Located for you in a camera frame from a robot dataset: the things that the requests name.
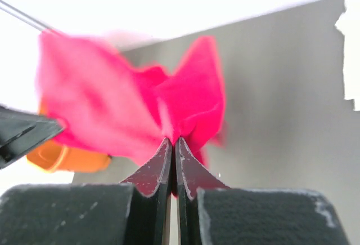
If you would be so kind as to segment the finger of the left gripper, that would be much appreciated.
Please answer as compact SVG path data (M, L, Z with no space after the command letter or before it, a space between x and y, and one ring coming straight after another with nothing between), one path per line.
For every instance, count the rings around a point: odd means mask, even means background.
M1 169L64 130L60 122L1 106Z

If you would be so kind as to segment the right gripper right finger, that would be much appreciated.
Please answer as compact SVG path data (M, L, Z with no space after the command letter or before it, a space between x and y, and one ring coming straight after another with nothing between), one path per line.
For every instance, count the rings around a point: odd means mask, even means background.
M210 216L204 207L205 190L228 189L191 152L184 138L174 148L180 244L212 244Z

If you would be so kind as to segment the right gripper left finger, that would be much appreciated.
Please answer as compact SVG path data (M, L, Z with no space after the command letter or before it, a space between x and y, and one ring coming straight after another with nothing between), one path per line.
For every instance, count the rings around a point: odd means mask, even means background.
M122 183L134 186L124 244L169 244L171 142L164 139L155 155Z

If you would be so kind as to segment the red polo shirt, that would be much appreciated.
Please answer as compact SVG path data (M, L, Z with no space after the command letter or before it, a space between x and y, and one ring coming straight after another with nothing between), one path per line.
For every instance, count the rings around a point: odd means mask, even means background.
M49 117L64 122L56 141L139 166L164 138L184 138L207 164L204 145L220 142L226 92L213 37L194 41L176 70L142 68L97 38L43 31L39 36L37 87Z

